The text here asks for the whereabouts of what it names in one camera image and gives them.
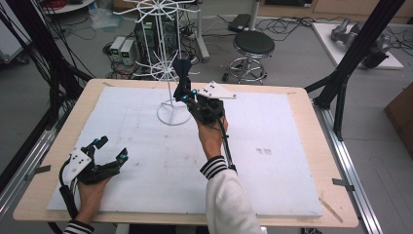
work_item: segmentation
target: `black stool seat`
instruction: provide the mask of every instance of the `black stool seat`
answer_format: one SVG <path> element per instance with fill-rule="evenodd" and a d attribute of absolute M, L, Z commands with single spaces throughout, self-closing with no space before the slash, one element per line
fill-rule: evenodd
<path fill-rule="evenodd" d="M 234 39 L 234 47 L 241 54 L 252 54 L 266 57 L 276 48 L 271 37 L 258 31 L 243 31 Z"/>

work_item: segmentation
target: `white foam board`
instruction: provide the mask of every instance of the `white foam board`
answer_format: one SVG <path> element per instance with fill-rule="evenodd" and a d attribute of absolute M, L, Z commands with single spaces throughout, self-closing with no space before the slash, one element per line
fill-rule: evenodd
<path fill-rule="evenodd" d="M 75 146 L 107 136 L 96 152 L 97 164 L 113 161 L 124 147 L 130 156 L 108 183 L 102 211 L 205 213 L 207 180 L 199 169 L 207 159 L 197 125 L 193 119 L 162 124 L 156 112 L 168 97 L 167 90 L 156 89 L 108 87 L 101 93 Z M 287 96 L 239 93 L 224 104 L 232 158 L 254 210 L 322 215 Z M 49 210 L 65 210 L 57 188 Z"/>

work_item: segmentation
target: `black and white striped sleeve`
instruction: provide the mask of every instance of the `black and white striped sleeve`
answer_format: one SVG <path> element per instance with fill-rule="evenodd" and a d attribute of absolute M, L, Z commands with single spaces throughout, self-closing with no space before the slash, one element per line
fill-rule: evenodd
<path fill-rule="evenodd" d="M 93 232 L 94 228 L 90 225 L 77 220 L 70 220 L 63 234 L 92 234 Z"/>
<path fill-rule="evenodd" d="M 227 170 L 227 164 L 223 156 L 216 156 L 206 162 L 200 172 L 208 179 L 212 179 L 219 172 Z"/>

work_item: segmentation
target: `stool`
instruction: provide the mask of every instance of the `stool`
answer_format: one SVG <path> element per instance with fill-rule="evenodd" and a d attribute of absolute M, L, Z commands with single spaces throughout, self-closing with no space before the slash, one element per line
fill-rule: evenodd
<path fill-rule="evenodd" d="M 234 48 L 244 58 L 231 62 L 222 80 L 228 81 L 231 74 L 239 79 L 239 84 L 242 81 L 259 81 L 263 85 L 262 79 L 267 77 L 267 72 L 257 59 L 269 57 L 273 53 L 276 48 L 273 39 L 262 32 L 243 31 L 235 37 Z"/>

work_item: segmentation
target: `floor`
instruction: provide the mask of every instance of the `floor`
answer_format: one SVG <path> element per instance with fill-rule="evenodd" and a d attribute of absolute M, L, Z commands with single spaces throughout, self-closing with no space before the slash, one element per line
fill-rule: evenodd
<path fill-rule="evenodd" d="M 61 22 L 63 27 L 72 30 L 67 37 L 70 48 L 95 77 L 105 77 L 111 72 L 109 59 L 102 52 L 103 47 L 117 35 L 129 35 L 134 26 L 134 22 L 126 18 L 120 19 L 120 27 L 93 30 L 86 11 L 63 15 Z M 221 18 L 204 19 L 204 23 L 205 29 L 210 27 L 204 32 L 210 60 L 194 65 L 191 71 L 199 71 L 200 74 L 191 79 L 193 82 L 214 80 L 219 83 L 228 64 L 240 55 L 232 46 L 234 36 L 210 36 L 233 34 L 226 30 L 227 24 Z M 394 25 L 393 29 L 407 29 L 406 36 L 413 37 L 411 26 Z M 268 32 L 268 35 L 281 41 L 276 42 L 273 56 L 262 60 L 268 72 L 264 85 L 304 88 L 334 70 L 334 63 L 312 29 L 297 27 L 285 40 L 282 40 L 284 34 Z M 56 43 L 67 56 L 61 41 Z M 392 49 L 391 52 L 404 65 L 403 69 L 357 69 L 353 73 L 347 90 L 343 138 L 383 232 L 409 233 L 413 230 L 413 161 L 383 109 L 413 82 L 413 57 L 402 50 Z M 230 78 L 228 83 L 236 84 L 237 80 Z M 0 98 L 3 100 L 0 103 L 1 172 L 47 110 L 48 91 L 46 82 L 32 63 L 12 62 L 0 70 Z M 319 91 L 312 92 L 310 97 L 315 98 L 318 94 Z M 333 101 L 331 111 L 334 112 L 334 109 Z M 26 233 L 27 230 L 30 233 L 52 233 L 46 223 L 13 220 L 13 210 L 19 196 L 0 220 L 1 233 Z M 95 224 L 94 227 L 95 233 L 115 232 L 113 224 Z M 191 227 L 180 229 L 181 233 L 191 233 L 192 230 Z M 352 229 L 321 227 L 319 230 L 332 234 L 366 233 L 361 223 Z M 270 227 L 268 233 L 292 234 L 300 233 L 300 229 Z"/>

